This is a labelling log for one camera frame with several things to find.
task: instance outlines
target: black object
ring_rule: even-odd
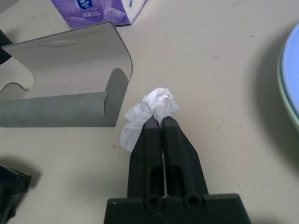
[[[28,191],[31,176],[0,166],[0,224],[15,216],[16,198]]]
[[[208,194],[197,152],[176,120],[167,117],[159,128],[152,117],[131,154],[127,198],[107,202],[104,224],[119,223],[250,224],[250,220],[239,195]]]
[[[8,54],[5,50],[2,49],[3,46],[12,44],[9,38],[0,30],[0,65],[6,62],[9,58],[11,58],[10,54]]]

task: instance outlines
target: screw hole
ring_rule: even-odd
[[[199,200],[194,196],[192,196],[188,199],[188,203],[189,203],[190,207],[192,207],[192,208],[196,208],[199,206]]]
[[[159,207],[159,201],[158,201],[158,199],[156,199],[156,198],[151,198],[151,199],[149,200],[149,206],[150,206],[151,209],[156,209],[156,208],[158,208],[158,207]]]

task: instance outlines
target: white tissue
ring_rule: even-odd
[[[143,124],[154,115],[161,125],[163,118],[171,116],[179,109],[169,89],[157,88],[143,97],[140,104],[129,110],[125,117],[130,123],[121,132],[120,143],[126,150],[132,152],[139,138]]]
[[[132,24],[140,13],[146,0],[121,0],[128,19]]]

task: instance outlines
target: tissue box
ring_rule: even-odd
[[[109,21],[132,24],[146,0],[51,0],[71,28]]]

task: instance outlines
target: table surface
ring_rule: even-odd
[[[69,29],[50,0],[10,2],[0,28],[13,42]],[[116,127],[0,129],[0,163],[33,175],[9,223],[102,223],[107,199],[127,191],[123,114],[168,87],[209,192],[240,194],[253,224],[298,224],[299,136],[276,75],[298,8],[297,0],[149,0],[132,26],[118,28],[134,71]]]

